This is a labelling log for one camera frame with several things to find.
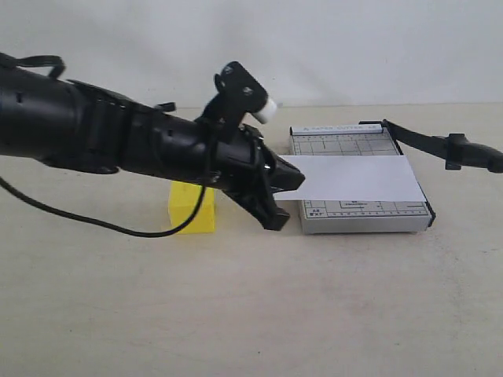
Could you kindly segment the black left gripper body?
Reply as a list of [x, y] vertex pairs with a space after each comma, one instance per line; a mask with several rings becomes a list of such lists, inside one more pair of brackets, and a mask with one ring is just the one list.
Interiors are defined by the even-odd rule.
[[272, 203], [275, 167], [276, 155], [265, 146], [263, 135], [245, 124], [229, 144], [210, 136], [197, 182], [221, 190], [236, 203]]

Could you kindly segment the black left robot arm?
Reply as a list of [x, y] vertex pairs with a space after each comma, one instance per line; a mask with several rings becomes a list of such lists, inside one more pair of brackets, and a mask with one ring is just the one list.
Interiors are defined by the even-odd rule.
[[88, 174], [140, 175], [218, 189], [264, 229], [289, 219], [274, 199], [304, 182], [303, 173], [244, 123], [266, 123], [274, 103], [236, 62], [215, 75], [216, 95], [188, 120], [172, 102], [148, 106], [120, 93], [64, 81], [54, 55], [1, 56], [1, 153]]

